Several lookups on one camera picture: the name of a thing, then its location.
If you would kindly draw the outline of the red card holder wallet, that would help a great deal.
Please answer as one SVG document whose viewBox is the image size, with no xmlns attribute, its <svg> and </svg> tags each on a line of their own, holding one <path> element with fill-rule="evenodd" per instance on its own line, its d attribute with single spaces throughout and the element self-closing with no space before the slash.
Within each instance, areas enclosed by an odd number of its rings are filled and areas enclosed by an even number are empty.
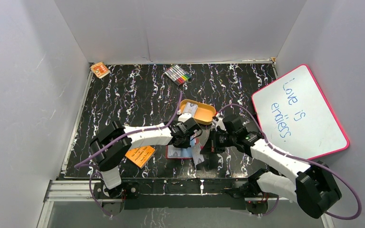
<svg viewBox="0 0 365 228">
<path fill-rule="evenodd" d="M 192 150 L 195 145 L 199 143 L 198 139 L 190 141 L 190 147 L 188 148 L 176 148 L 172 145 L 166 146 L 166 158 L 167 159 L 191 159 Z"/>
</svg>

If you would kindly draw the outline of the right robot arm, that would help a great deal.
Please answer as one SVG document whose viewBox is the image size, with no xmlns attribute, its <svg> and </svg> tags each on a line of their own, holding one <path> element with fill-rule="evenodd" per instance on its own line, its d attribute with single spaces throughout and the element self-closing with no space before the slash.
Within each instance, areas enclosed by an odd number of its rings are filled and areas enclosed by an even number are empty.
<svg viewBox="0 0 365 228">
<path fill-rule="evenodd" d="M 333 175 L 326 170 L 327 166 L 323 162 L 310 165 L 292 159 L 289 155 L 279 154 L 267 145 L 260 132 L 249 131 L 237 115 L 222 117 L 218 114 L 212 119 L 209 137 L 200 153 L 223 153 L 228 147 L 234 147 L 278 171 L 278 174 L 274 174 L 267 169 L 260 169 L 248 177 L 248 182 L 242 188 L 255 197 L 273 193 L 287 198 L 315 219 L 342 197 Z"/>
</svg>

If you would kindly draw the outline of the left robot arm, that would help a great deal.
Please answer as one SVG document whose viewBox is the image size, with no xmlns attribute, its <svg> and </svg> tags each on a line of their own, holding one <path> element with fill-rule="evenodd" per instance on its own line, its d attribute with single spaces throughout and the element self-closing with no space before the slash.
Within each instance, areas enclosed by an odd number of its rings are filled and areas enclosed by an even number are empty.
<svg viewBox="0 0 365 228">
<path fill-rule="evenodd" d="M 112 198 L 122 194 L 123 185 L 118 165 L 129 150 L 155 145 L 172 145 L 186 149 L 191 146 L 191 139 L 199 130 L 201 127 L 194 118 L 184 122 L 171 121 L 143 127 L 123 126 L 119 121 L 111 122 L 89 145 L 91 154 L 109 145 L 94 158 L 105 184 L 105 192 Z"/>
</svg>

